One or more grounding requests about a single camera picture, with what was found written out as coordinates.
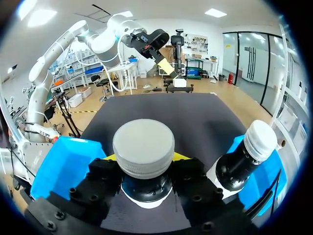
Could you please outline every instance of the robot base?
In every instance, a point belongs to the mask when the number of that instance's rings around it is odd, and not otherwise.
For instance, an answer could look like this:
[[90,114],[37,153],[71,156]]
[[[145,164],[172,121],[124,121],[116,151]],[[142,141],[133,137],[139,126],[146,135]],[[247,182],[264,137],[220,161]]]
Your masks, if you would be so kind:
[[187,92],[192,93],[194,91],[194,85],[191,84],[190,87],[174,87],[173,84],[170,84],[166,87],[166,93],[171,92]]

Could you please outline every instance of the red fire extinguisher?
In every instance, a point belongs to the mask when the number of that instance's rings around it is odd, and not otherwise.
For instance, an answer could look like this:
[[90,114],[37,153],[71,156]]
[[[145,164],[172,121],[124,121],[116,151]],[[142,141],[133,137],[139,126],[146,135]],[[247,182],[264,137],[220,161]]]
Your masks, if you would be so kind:
[[228,83],[233,84],[233,79],[234,79],[234,75],[232,73],[230,73],[228,76]]

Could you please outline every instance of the bottle cap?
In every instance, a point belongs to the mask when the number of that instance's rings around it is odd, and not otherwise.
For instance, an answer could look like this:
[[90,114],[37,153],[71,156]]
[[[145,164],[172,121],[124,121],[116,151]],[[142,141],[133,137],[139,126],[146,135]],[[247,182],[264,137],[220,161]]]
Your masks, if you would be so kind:
[[277,137],[267,123],[255,120],[245,134],[244,144],[251,157],[263,162],[276,148]]
[[174,135],[165,124],[138,119],[122,125],[113,137],[113,150],[121,169],[137,179],[163,174],[174,157]]

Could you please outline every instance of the blue container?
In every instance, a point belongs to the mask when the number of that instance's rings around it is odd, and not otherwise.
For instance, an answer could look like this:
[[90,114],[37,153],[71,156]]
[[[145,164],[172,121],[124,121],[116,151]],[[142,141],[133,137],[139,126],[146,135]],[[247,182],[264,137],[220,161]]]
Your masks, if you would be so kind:
[[128,60],[129,60],[129,62],[131,62],[131,63],[134,63],[134,62],[137,62],[137,61],[138,61],[137,58],[132,58],[132,59],[128,59]]
[[99,72],[99,71],[102,71],[103,69],[103,66],[99,66],[99,67],[96,67],[96,68],[93,68],[93,69],[90,69],[90,70],[87,70],[85,71],[85,74],[91,74],[91,73],[94,73],[94,72]]
[[[234,143],[227,153],[232,153],[235,151],[243,139],[244,135],[236,137],[234,139]],[[270,157],[251,174],[245,187],[238,193],[239,199],[244,204],[246,210],[249,209],[263,195],[265,190],[270,187],[280,169],[282,169],[282,171],[278,182],[276,198],[286,185],[287,177],[278,152],[274,150]],[[272,189],[272,197],[259,212],[259,216],[263,215],[268,210],[268,208],[271,207],[273,203],[275,187],[276,186],[274,186]]]
[[30,195],[47,198],[50,191],[69,200],[69,189],[76,187],[89,172],[95,158],[105,158],[101,143],[71,137],[60,137],[40,166]]

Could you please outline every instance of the yellow tape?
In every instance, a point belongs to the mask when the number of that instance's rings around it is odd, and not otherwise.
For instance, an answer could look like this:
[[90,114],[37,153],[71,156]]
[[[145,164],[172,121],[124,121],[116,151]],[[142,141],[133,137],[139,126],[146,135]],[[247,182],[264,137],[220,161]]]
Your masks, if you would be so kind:
[[97,113],[98,111],[70,111],[71,114],[81,114],[81,113]]
[[[179,160],[181,160],[181,159],[188,160],[188,159],[190,159],[190,158],[188,158],[188,157],[186,157],[186,156],[184,156],[184,155],[181,155],[181,154],[175,152],[175,153],[174,153],[174,157],[173,157],[173,161],[179,161]],[[116,156],[115,156],[115,154],[112,154],[112,155],[106,157],[104,160],[113,160],[113,161],[116,161]]]
[[159,65],[168,75],[174,71],[174,68],[170,65],[170,63],[168,63],[166,58],[161,60],[157,65]]

